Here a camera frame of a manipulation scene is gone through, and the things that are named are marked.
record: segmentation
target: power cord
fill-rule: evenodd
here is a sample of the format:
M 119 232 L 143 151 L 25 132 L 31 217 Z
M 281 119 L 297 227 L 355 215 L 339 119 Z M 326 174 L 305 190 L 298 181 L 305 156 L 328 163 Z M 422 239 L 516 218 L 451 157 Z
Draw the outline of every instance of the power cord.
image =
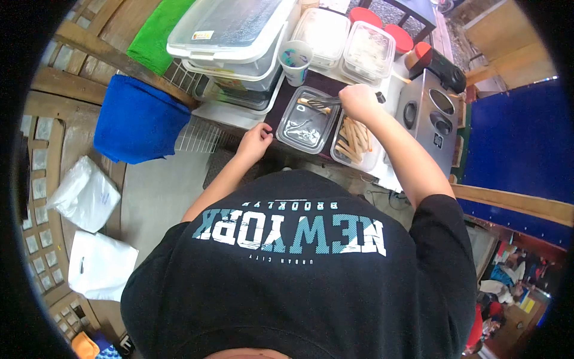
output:
M 410 207 L 410 202 L 409 199 L 405 196 L 405 195 L 401 195 L 400 193 L 394 192 L 394 191 L 371 191 L 371 190 L 367 190 L 366 194 L 370 194 L 371 195 L 371 200 L 373 201 L 373 206 L 377 206 L 375 204 L 375 193 L 380 193 L 380 194 L 388 194 L 388 200 L 389 200 L 389 206 L 394 209 L 395 211 L 403 211 L 405 209 L 407 209 L 408 207 Z M 391 202 L 391 198 L 399 201 L 399 203 L 401 201 L 405 201 L 405 205 L 403 208 L 395 208 Z

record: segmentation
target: green towel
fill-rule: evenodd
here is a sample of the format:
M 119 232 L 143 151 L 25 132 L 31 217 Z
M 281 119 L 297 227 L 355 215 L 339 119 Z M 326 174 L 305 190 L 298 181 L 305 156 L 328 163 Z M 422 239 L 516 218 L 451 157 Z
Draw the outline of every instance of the green towel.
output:
M 173 58 L 165 50 L 168 36 L 195 0 L 163 0 L 148 18 L 126 53 L 162 76 Z

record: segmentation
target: red clothing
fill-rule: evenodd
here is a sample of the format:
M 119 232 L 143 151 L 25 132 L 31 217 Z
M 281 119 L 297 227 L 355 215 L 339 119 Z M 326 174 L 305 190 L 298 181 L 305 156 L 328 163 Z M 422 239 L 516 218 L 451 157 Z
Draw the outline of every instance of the red clothing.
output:
M 470 335 L 468 336 L 467 348 L 478 343 L 480 336 L 482 335 L 482 316 L 480 314 L 480 304 L 475 307 L 476 315 L 474 318 L 474 323 L 472 324 L 472 329 L 470 330 Z
M 502 305 L 497 301 L 490 303 L 490 308 L 488 309 L 488 316 L 490 318 L 495 315 L 502 316 Z

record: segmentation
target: black t-shirt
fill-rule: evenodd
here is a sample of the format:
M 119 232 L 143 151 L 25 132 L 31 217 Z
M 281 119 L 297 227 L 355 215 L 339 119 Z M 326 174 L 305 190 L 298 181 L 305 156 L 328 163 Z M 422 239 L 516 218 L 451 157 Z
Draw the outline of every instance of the black t-shirt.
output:
M 168 230 L 122 318 L 146 359 L 231 348 L 301 358 L 459 358 L 476 273 L 457 202 L 430 196 L 409 233 L 307 171 L 259 178 Z

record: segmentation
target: paper cup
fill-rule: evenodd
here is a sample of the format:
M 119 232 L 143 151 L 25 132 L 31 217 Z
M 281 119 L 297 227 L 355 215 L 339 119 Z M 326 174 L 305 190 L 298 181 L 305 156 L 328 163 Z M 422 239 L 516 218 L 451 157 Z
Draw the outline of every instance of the paper cup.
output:
M 301 86 L 307 76 L 307 68 L 313 59 L 313 49 L 303 41 L 287 41 L 280 47 L 279 62 L 291 86 Z

